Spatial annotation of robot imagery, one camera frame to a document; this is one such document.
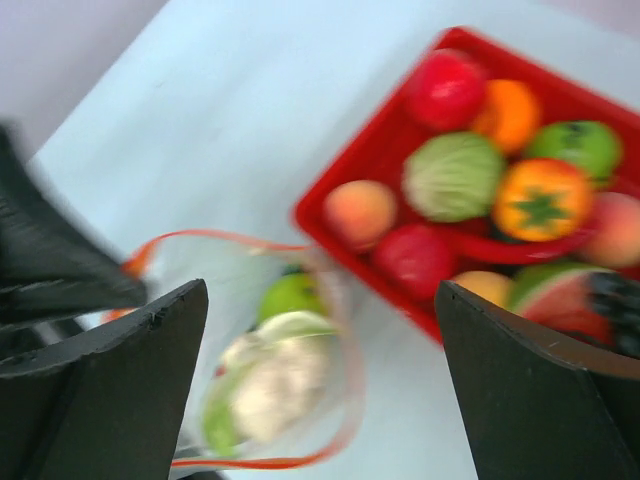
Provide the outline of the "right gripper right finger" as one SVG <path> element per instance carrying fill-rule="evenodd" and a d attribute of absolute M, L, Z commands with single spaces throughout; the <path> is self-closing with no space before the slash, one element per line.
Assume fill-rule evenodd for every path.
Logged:
<path fill-rule="evenodd" d="M 636 479 L 639 362 L 445 281 L 444 351 L 481 479 Z"/>

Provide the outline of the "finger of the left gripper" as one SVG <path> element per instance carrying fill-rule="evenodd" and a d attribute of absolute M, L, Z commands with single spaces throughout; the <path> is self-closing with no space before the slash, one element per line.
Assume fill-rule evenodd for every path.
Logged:
<path fill-rule="evenodd" d="M 1 127 L 1 318 L 58 320 L 138 307 L 144 283 L 78 231 L 33 182 Z"/>

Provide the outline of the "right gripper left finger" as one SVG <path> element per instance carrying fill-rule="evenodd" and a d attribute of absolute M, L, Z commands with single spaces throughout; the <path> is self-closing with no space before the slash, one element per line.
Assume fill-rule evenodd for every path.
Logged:
<path fill-rule="evenodd" d="M 4 479 L 166 479 L 208 308 L 193 280 L 1 363 Z"/>

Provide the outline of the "white cauliflower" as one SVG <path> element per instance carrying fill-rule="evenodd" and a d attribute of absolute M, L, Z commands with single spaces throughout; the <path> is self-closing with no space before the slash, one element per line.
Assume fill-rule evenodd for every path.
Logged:
<path fill-rule="evenodd" d="M 208 446 L 235 457 L 242 443 L 268 444 L 308 415 L 326 389 L 338 333 L 320 314 L 293 311 L 237 337 L 205 397 L 202 430 Z"/>

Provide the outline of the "clear zip top bag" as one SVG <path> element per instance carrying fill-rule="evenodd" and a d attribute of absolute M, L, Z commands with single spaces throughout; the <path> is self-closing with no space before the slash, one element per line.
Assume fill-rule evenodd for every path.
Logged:
<path fill-rule="evenodd" d="M 169 475 L 293 470 L 353 440 L 364 365 L 349 289 L 316 249 L 211 229 L 157 236 L 124 263 L 152 299 L 194 279 L 208 310 Z"/>

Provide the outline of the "green apple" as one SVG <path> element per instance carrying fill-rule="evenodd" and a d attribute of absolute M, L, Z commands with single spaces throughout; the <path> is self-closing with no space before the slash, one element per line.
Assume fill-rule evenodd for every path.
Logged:
<path fill-rule="evenodd" d="M 258 308 L 257 323 L 287 312 L 310 311 L 327 314 L 324 301 L 309 273 L 288 274 L 279 278 L 264 293 Z"/>

